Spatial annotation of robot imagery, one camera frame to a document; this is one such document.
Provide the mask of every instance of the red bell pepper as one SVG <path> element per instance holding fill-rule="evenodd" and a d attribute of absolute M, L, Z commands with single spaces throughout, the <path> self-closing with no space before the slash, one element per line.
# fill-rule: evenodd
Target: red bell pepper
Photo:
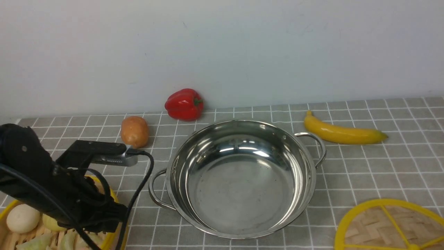
<path fill-rule="evenodd" d="M 203 100 L 194 89 L 182 89 L 168 98 L 165 109 L 174 119 L 193 121 L 202 113 Z"/>

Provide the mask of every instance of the pot rim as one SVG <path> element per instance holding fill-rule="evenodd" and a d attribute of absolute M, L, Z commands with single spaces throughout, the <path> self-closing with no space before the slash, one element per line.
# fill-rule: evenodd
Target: pot rim
<path fill-rule="evenodd" d="M 219 121 L 219 122 L 215 122 L 213 124 L 209 124 L 208 126 L 206 126 L 205 128 L 201 129 L 201 130 L 196 130 L 194 131 L 191 135 L 189 135 L 187 137 L 187 139 L 185 140 L 188 141 L 191 137 L 193 137 L 196 133 L 210 127 L 216 124 L 220 124 L 220 123 L 226 123 L 226 122 L 233 122 L 233 121 L 248 121 L 248 122 L 256 122 L 256 123 L 260 123 L 260 124 L 264 124 L 267 126 L 271 126 L 273 128 L 279 129 L 282 132 L 286 133 L 290 138 L 292 138 L 293 140 L 295 140 L 298 145 L 300 145 L 300 149 L 303 151 L 307 162 L 309 164 L 309 167 L 311 168 L 311 176 L 309 176 L 309 181 L 311 181 L 311 185 L 309 187 L 309 189 L 307 189 L 304 193 L 304 195 L 302 196 L 302 199 L 304 199 L 304 201 L 300 204 L 299 207 L 296 207 L 293 212 L 291 213 L 291 215 L 289 216 L 288 222 L 283 223 L 283 224 L 279 224 L 279 226 L 274 226 L 271 227 L 268 230 L 264 230 L 264 231 L 260 231 L 260 232 L 256 232 L 256 233 L 250 233 L 250 234 L 227 234 L 227 233 L 222 233 L 219 231 L 216 231 L 212 228 L 203 226 L 200 223 L 197 223 L 193 218 L 191 218 L 190 216 L 188 216 L 184 210 L 180 207 L 180 205 L 177 203 L 176 199 L 174 198 L 173 195 L 173 190 L 171 188 L 171 182 L 170 182 L 170 177 L 171 177 L 171 171 L 172 171 L 172 166 L 173 163 L 175 161 L 175 156 L 177 155 L 177 153 L 180 151 L 180 149 L 182 148 L 182 146 L 178 147 L 175 151 L 174 154 L 172 154 L 171 159 L 168 161 L 168 166 L 166 167 L 166 176 L 165 176 L 165 180 L 166 180 L 166 189 L 168 192 L 168 196 L 171 200 L 172 205 L 174 206 L 174 208 L 177 210 L 177 212 L 179 212 L 179 214 L 185 219 L 187 220 L 191 225 L 193 225 L 194 227 L 198 228 L 199 230 L 208 233 L 208 234 L 212 234 L 215 236 L 219 236 L 222 238 L 231 238 L 231 239 L 248 239 L 248 238 L 257 238 L 257 237 L 262 237 L 262 236 L 266 236 L 269 234 L 272 234 L 284 227 L 286 227 L 287 225 L 289 225 L 291 222 L 293 222 L 297 217 L 299 217 L 299 215 L 301 215 L 301 213 L 307 208 L 311 198 L 313 197 L 314 191 L 315 191 L 315 186 L 316 186 L 316 167 L 313 161 L 313 157 L 311 156 L 311 154 L 309 153 L 307 147 L 294 135 L 289 134 L 288 132 L 286 132 L 285 130 L 274 126 L 273 124 L 270 123 L 266 123 L 266 122 L 262 122 L 262 121 L 253 121 L 253 120 L 245 120 L 245 119 L 233 119 L 233 120 L 227 120 L 227 121 Z"/>

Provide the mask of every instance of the pot handle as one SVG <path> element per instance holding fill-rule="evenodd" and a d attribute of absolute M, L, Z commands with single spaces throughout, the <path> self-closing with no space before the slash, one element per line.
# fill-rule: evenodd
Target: pot handle
<path fill-rule="evenodd" d="M 321 156 L 319 157 L 319 160 L 314 165 L 314 167 L 317 168 L 323 162 L 323 160 L 325 159 L 325 156 L 327 155 L 327 149 L 325 148 L 325 144 L 322 142 L 322 139 L 315 134 L 307 133 L 307 132 L 296 133 L 296 134 L 294 134 L 294 136 L 296 136 L 296 137 L 308 136 L 308 137 L 315 139 L 319 143 L 319 145 L 321 145 Z"/>
<path fill-rule="evenodd" d="M 156 194 L 154 193 L 154 180 L 159 177 L 161 174 L 164 174 L 167 172 L 167 169 L 162 169 L 153 176 L 150 177 L 150 181 L 148 182 L 148 192 L 150 193 L 151 199 L 156 203 L 158 206 L 170 210 L 176 211 L 176 208 L 174 208 L 173 205 L 170 205 L 168 203 L 163 202 L 161 199 L 159 199 Z"/>

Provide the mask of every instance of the white wall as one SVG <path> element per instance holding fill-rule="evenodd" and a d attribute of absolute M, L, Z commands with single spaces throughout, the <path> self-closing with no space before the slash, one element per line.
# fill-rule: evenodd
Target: white wall
<path fill-rule="evenodd" d="M 0 115 L 444 93 L 443 0 L 0 1 Z"/>

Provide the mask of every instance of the banana tip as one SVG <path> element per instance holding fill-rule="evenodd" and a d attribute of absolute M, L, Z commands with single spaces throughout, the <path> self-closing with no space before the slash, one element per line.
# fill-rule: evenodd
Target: banana tip
<path fill-rule="evenodd" d="M 381 132 L 383 140 L 387 139 L 389 136 L 386 133 Z"/>

